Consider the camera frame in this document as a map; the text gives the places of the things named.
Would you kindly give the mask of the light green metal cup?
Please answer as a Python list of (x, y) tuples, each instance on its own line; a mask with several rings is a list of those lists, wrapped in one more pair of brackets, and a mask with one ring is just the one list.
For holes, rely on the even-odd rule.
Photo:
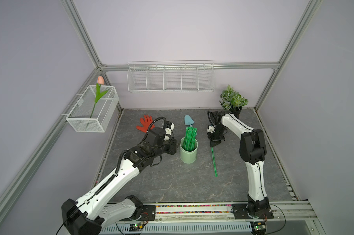
[(185, 164), (191, 164), (193, 163), (196, 158), (197, 158), (197, 152), (198, 152), (198, 141), (195, 140), (195, 145), (194, 145), (194, 149), (193, 151), (186, 151), (183, 148), (183, 144), (184, 144), (184, 139), (181, 139), (181, 143), (180, 143), (180, 159), (185, 163)]

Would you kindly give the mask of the bundle of green wrapped straws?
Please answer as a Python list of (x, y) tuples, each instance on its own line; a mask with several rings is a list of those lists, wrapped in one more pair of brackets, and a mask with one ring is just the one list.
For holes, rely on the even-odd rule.
[(182, 143), (182, 148), (185, 151), (193, 151), (195, 149), (195, 140), (197, 135), (197, 128), (194, 127), (187, 127), (185, 137)]

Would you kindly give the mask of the pink artificial tulip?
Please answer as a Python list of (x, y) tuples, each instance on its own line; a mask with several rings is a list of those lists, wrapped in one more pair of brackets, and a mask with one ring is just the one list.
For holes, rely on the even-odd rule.
[(101, 86), (102, 86), (102, 85), (105, 85), (105, 80), (104, 80), (104, 77), (103, 77), (103, 76), (99, 76), (99, 77), (97, 78), (94, 105), (93, 105), (93, 109), (92, 109), (90, 118), (93, 117), (94, 110), (95, 110), (95, 107), (96, 107), (96, 104), (98, 103), (98, 101), (108, 92), (108, 90), (101, 91)]

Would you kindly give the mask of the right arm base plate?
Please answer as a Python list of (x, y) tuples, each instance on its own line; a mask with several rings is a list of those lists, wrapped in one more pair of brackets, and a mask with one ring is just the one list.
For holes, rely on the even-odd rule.
[(256, 209), (254, 206), (249, 206), (247, 203), (236, 203), (232, 205), (230, 212), (235, 219), (273, 219), (274, 215), (271, 208)]

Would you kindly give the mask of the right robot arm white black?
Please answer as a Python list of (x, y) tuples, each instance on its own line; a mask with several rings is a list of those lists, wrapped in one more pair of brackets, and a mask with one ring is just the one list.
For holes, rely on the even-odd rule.
[(229, 111), (208, 111), (207, 116), (210, 122), (207, 137), (211, 148), (225, 140), (228, 130), (239, 138), (239, 155), (245, 162), (249, 183), (247, 213), (252, 218), (265, 215), (270, 211), (270, 204), (264, 182), (267, 147), (263, 130), (249, 127)]

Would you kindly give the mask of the white mesh side basket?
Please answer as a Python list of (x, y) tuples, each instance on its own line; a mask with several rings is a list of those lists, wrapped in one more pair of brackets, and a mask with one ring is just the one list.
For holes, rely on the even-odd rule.
[(104, 133), (119, 102), (114, 86), (90, 85), (66, 116), (76, 132)]

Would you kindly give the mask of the red work glove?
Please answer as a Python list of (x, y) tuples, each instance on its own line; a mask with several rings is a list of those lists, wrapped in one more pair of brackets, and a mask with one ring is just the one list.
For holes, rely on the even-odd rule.
[(140, 125), (138, 125), (136, 129), (143, 133), (147, 133), (148, 128), (150, 127), (150, 124), (152, 122), (153, 122), (152, 116), (144, 115), (143, 117), (140, 118)]

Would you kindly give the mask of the aluminium front rail frame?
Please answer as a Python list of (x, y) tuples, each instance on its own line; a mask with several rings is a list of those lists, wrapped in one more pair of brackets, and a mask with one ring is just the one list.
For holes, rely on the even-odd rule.
[[(200, 223), (200, 222), (249, 222), (252, 232), (227, 234), (246, 235), (323, 235), (325, 231), (308, 201), (272, 202), (273, 219), (235, 219), (230, 212), (232, 205), (241, 202), (198, 202), (198, 203), (144, 203), (155, 205), (154, 221), (118, 221), (116, 224), (131, 223), (136, 230), (149, 223)], [(157, 234), (157, 235), (200, 235), (200, 234)]]

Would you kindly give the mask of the light blue garden trowel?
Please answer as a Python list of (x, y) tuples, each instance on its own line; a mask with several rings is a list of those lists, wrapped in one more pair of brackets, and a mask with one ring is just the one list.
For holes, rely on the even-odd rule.
[(186, 126), (193, 127), (194, 121), (189, 115), (184, 116), (184, 123)]

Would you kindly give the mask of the green plant in black pot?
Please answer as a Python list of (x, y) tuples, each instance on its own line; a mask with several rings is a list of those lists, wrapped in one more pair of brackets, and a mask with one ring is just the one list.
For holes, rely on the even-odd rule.
[(248, 105), (248, 99), (244, 98), (239, 92), (235, 91), (231, 85), (220, 94), (220, 104), (224, 110), (230, 111), (239, 119), (242, 108)]

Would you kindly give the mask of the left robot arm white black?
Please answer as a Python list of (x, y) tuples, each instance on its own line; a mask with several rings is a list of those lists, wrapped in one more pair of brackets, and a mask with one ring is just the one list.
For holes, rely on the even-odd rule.
[(107, 203), (146, 167), (155, 166), (154, 159), (164, 153), (174, 155), (178, 141), (172, 129), (155, 127), (147, 131), (142, 141), (124, 150), (116, 168), (88, 193), (77, 200), (68, 199), (62, 205), (63, 227), (71, 235), (97, 235), (120, 220), (142, 218), (143, 203), (134, 195), (108, 206)]

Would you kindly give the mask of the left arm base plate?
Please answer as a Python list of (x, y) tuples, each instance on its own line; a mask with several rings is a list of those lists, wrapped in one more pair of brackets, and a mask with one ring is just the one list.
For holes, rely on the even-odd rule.
[(124, 218), (120, 221), (154, 221), (155, 216), (155, 205), (143, 205), (141, 208), (136, 208), (134, 214), (130, 218)]

